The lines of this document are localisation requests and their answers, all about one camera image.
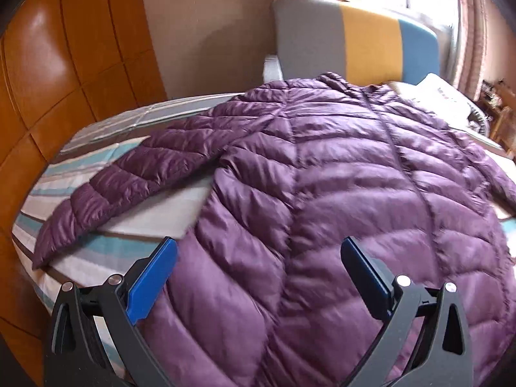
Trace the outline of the purple quilted down jacket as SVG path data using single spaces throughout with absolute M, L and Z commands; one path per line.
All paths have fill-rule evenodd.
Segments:
M 340 259 L 354 237 L 394 273 L 457 285 L 473 382 L 515 342 L 515 278 L 494 203 L 515 184 L 470 137 L 388 86 L 272 82 L 172 122 L 62 202 L 33 265 L 213 170 L 144 339 L 179 386 L 334 386 L 378 334 Z

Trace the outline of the striped bed quilt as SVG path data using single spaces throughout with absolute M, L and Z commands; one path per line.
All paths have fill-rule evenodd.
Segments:
M 241 94 L 171 122 L 76 188 L 39 227 L 33 266 L 86 253 L 99 227 L 212 170 L 178 263 L 138 329 L 181 386 L 257 386 L 285 266 L 298 254 L 333 306 L 362 313 L 337 249 L 347 235 L 392 230 L 373 210 L 388 200 L 389 149 L 361 99 Z

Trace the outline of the white printed pillow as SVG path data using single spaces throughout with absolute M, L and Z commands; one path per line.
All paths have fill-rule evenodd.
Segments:
M 436 74 L 427 74 L 417 85 L 390 81 L 387 86 L 415 106 L 433 112 L 452 128 L 489 136 L 490 125 L 482 110 Z

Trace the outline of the wooden bedside table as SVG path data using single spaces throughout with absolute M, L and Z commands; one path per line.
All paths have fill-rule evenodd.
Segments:
M 488 117 L 489 138 L 498 143 L 505 153 L 515 160 L 515 92 L 504 80 L 494 83 L 484 80 L 477 104 Z

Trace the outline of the brown wooden wardrobe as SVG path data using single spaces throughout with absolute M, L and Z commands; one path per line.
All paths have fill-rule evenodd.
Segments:
M 78 130 L 165 97 L 144 0 L 21 0 L 1 31 L 1 333 L 33 382 L 48 314 L 11 239 L 17 213 Z

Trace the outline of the grey yellow blue headboard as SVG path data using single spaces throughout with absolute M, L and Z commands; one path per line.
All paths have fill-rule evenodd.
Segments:
M 416 85 L 440 71 L 436 33 L 401 14 L 339 0 L 278 0 L 273 9 L 276 53 L 264 61 L 265 82 L 333 72 L 358 86 Z

